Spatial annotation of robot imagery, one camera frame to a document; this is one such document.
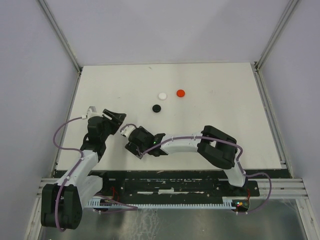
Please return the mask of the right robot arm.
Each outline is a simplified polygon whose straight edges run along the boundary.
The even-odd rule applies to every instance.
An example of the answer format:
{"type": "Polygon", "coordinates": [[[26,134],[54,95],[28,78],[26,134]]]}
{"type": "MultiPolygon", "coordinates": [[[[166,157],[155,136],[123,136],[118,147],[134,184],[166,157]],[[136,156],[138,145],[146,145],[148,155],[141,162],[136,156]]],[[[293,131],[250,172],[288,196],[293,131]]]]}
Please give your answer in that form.
{"type": "Polygon", "coordinates": [[[128,140],[125,149],[139,159],[145,155],[160,157],[197,153],[211,165],[224,171],[231,193],[240,196],[248,189],[246,173],[239,163],[243,148],[235,138],[211,125],[206,125],[202,131],[191,135],[153,135],[142,126],[128,123],[119,133],[128,140]]]}

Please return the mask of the white earbud charging case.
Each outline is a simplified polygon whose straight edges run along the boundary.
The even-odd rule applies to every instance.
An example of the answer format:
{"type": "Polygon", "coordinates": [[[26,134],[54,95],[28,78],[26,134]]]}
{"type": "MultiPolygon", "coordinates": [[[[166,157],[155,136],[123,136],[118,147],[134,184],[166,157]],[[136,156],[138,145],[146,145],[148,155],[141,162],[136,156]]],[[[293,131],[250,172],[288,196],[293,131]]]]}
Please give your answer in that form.
{"type": "Polygon", "coordinates": [[[165,92],[161,92],[158,94],[158,99],[164,101],[168,98],[168,95],[165,92]]]}

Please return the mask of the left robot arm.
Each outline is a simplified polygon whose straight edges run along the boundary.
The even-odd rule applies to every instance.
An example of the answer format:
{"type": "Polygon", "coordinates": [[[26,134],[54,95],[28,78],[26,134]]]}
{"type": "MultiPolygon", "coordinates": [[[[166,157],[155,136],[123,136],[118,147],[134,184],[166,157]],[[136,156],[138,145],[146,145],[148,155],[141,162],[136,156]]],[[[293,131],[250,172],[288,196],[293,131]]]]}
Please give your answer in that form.
{"type": "Polygon", "coordinates": [[[75,230],[82,219],[83,209],[93,196],[106,195],[111,183],[91,170],[99,163],[107,146],[106,141],[123,124],[125,113],[104,109],[101,114],[91,106],[86,115],[80,117],[87,121],[87,133],[76,152],[79,156],[72,167],[55,183],[46,184],[41,193],[40,222],[44,227],[75,230]]]}

